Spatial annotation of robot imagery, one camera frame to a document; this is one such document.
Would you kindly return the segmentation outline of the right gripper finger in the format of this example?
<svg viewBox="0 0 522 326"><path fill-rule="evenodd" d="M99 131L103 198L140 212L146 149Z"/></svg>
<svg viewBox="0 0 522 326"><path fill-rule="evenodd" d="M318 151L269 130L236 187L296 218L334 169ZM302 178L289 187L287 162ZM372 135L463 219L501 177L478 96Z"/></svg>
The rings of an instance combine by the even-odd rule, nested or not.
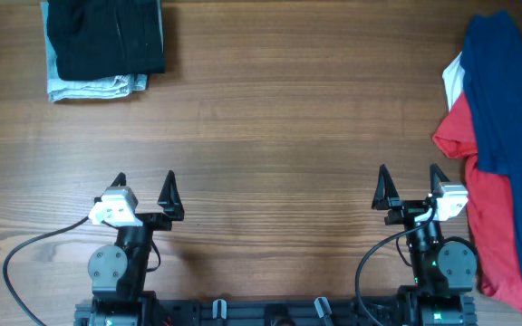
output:
<svg viewBox="0 0 522 326"><path fill-rule="evenodd" d="M435 193L440 188L441 182L449 182L450 180L441 170L441 168L433 163L430 165L430 192Z"/></svg>
<svg viewBox="0 0 522 326"><path fill-rule="evenodd" d="M374 191L372 209L389 210L401 205L400 196L385 164L380 165L377 187Z"/></svg>

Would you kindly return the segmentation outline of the blue t-shirt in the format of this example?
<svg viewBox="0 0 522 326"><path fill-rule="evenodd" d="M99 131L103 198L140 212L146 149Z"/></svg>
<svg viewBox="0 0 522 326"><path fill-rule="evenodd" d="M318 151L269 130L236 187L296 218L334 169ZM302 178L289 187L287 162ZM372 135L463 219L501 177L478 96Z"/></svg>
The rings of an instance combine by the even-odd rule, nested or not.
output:
<svg viewBox="0 0 522 326"><path fill-rule="evenodd" d="M522 35L510 15L475 15L460 64L478 143L478 167L508 177L522 273Z"/></svg>

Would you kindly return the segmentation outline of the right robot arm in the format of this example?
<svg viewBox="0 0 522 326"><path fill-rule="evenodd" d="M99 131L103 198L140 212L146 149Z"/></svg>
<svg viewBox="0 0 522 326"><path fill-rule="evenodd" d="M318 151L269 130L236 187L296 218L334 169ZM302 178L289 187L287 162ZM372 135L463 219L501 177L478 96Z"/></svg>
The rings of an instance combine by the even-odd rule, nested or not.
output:
<svg viewBox="0 0 522 326"><path fill-rule="evenodd" d="M414 285L403 285L390 307L369 305L384 325L471 325L474 303L465 296L474 286L478 251L469 241L446 238L440 224L458 216L469 200L468 190L430 166L430 193L420 200L402 200L388 169L379 169L372 208L384 210L386 225L401 225L408 246Z"/></svg>

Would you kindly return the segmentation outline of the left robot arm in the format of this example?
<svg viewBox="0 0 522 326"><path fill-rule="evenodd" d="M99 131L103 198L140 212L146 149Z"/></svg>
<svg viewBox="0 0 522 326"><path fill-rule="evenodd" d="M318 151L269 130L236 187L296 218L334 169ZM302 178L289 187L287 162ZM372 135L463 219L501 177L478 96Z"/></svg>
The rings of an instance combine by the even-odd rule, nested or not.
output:
<svg viewBox="0 0 522 326"><path fill-rule="evenodd" d="M169 314L154 291L146 291L146 275L151 253L158 250L153 241L156 231L169 231L172 223L184 219L175 174L169 171L157 201L157 213L137 213L138 199L120 173L100 197L94 199L89 218L95 225L116 229L112 245L97 249L89 259L92 303L74 314L80 326L170 325Z"/></svg>

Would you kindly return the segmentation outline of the red t-shirt white sleeves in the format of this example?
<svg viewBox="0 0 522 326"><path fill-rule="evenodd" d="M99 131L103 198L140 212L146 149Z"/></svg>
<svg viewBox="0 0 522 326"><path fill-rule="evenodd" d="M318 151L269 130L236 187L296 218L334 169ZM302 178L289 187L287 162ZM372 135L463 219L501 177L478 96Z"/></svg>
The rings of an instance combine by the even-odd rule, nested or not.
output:
<svg viewBox="0 0 522 326"><path fill-rule="evenodd" d="M469 226L478 248L483 293L522 312L522 273L517 256L514 209L509 179L479 169L479 148L469 102L463 89L462 52L442 77L449 114L432 139L448 158L466 161Z"/></svg>

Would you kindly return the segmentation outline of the light grey folded garment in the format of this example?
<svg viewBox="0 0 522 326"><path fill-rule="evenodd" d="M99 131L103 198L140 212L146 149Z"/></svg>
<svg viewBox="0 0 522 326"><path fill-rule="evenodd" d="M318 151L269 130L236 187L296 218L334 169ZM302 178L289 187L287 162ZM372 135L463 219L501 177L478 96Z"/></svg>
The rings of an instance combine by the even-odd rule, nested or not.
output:
<svg viewBox="0 0 522 326"><path fill-rule="evenodd" d="M57 55L47 35L48 3L41 2L45 39L47 95L49 102L61 100L100 99L127 97L135 91L145 91L149 77L146 74L116 75L92 81L65 81L60 78Z"/></svg>

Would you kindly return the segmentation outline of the black folded garment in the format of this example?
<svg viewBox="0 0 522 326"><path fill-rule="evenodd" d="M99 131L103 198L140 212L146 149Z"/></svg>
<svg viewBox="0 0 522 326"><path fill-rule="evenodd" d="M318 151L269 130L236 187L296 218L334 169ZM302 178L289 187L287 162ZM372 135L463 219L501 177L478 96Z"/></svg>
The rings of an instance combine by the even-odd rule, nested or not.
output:
<svg viewBox="0 0 522 326"><path fill-rule="evenodd" d="M61 79L83 82L165 72L160 1L54 0L47 4L47 36Z"/></svg>

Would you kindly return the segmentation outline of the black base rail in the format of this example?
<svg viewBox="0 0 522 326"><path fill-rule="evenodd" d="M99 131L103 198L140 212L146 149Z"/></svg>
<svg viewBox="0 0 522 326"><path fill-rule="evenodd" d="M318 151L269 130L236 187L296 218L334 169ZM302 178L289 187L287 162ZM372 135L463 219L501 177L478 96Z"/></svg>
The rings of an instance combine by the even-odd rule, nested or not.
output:
<svg viewBox="0 0 522 326"><path fill-rule="evenodd" d="M79 304L75 325L451 325L476 326L474 300L408 296L329 300L318 297L302 301L213 302L161 301L149 312L139 304L99 306Z"/></svg>

